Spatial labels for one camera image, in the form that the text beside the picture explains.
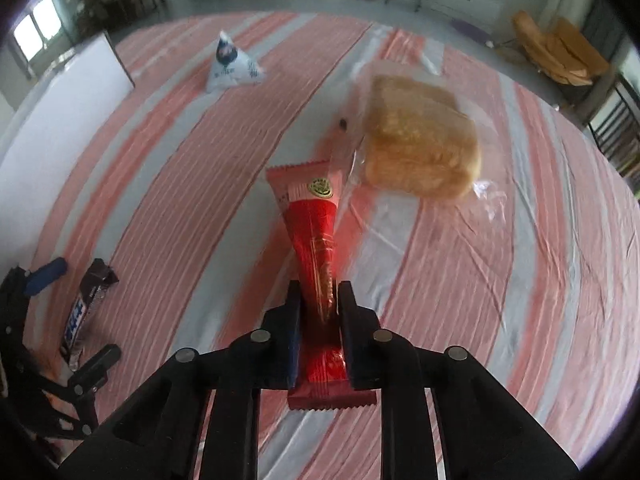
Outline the bagged bread loaf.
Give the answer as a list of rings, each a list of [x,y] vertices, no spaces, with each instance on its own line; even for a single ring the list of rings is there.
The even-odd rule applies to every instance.
[[[494,120],[442,76],[389,60],[352,75],[342,145],[351,185],[506,220],[509,177]]]

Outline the purple floor mat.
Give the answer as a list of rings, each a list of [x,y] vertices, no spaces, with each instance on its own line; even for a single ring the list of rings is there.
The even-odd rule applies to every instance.
[[[481,46],[485,46],[491,49],[494,47],[494,42],[492,41],[491,34],[488,34],[488,32],[485,32],[483,29],[478,28],[477,26],[466,21],[457,20],[456,18],[450,21],[450,25],[459,34],[473,40]]]

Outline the white triangular snack pouch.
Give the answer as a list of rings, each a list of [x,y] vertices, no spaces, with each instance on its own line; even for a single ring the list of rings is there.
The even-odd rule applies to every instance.
[[[210,64],[205,91],[212,93],[247,84],[259,84],[264,78],[262,66],[238,48],[233,39],[222,30]]]

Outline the orange lounge chair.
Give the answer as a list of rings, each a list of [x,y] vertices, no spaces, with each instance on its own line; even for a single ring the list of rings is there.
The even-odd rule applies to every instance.
[[[559,18],[551,32],[543,32],[525,11],[512,18],[515,38],[533,64],[557,84],[592,86],[610,63],[566,18]]]

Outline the dark wooden chair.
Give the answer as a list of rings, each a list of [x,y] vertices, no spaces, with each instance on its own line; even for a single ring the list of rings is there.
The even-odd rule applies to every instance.
[[[639,181],[639,95],[623,75],[588,122],[600,153],[629,182]]]

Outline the dark brown chocolate bar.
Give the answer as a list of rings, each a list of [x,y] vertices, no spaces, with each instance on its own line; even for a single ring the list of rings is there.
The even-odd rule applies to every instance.
[[[60,355],[72,372],[79,370],[92,312],[102,304],[107,291],[118,282],[113,268],[101,258],[95,258],[82,277],[60,344]]]

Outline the white foam board box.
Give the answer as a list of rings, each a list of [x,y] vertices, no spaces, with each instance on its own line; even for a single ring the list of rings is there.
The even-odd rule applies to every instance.
[[[80,155],[134,88],[104,32],[30,90],[1,135],[1,272],[27,266]]]

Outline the striped pink grey tablecloth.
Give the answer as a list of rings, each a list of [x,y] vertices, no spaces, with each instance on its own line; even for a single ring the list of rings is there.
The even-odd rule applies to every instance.
[[[222,30],[262,66],[262,82],[205,91]],[[82,274],[95,258],[115,269],[86,339],[89,351],[122,348],[100,417],[177,349],[222,348],[283,299],[295,258],[264,172],[328,157],[352,69],[386,58],[433,66],[494,120],[506,220],[352,188],[338,275],[413,344],[468,348],[575,462],[601,445],[639,375],[639,207],[560,113],[432,37],[328,14],[188,18],[116,50],[134,91],[44,224],[32,264],[63,257],[70,270],[32,302],[25,330],[60,374]]]

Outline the red cone snack pack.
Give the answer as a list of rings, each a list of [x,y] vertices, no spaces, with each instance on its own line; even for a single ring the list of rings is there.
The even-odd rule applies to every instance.
[[[302,292],[297,376],[288,392],[292,410],[360,408],[373,391],[350,384],[335,291],[335,222],[343,177],[328,162],[270,167],[266,179],[295,252]]]

